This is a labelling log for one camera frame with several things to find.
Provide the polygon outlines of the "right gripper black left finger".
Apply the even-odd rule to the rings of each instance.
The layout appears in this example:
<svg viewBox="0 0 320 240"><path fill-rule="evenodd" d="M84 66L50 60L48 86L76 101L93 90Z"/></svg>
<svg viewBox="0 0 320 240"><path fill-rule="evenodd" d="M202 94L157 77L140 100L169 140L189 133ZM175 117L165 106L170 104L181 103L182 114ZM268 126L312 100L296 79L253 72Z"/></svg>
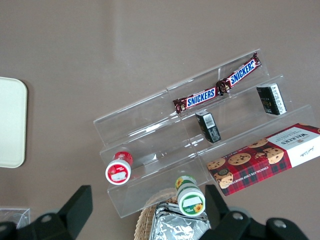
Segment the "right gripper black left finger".
<svg viewBox="0 0 320 240"><path fill-rule="evenodd" d="M20 229L0 223L2 240L75 240L93 212L92 187L82 185L57 213L46 213Z"/></svg>

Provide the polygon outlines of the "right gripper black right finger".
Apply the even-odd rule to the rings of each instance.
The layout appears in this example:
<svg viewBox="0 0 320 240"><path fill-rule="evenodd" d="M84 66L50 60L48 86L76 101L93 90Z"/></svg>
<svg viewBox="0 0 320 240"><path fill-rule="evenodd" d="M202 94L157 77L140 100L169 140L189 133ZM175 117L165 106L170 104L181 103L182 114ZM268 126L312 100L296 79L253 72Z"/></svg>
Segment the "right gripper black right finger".
<svg viewBox="0 0 320 240"><path fill-rule="evenodd" d="M307 240L292 221L269 218L263 225L239 210L230 210L215 185L205 186L205 211L211 225L201 240Z"/></svg>

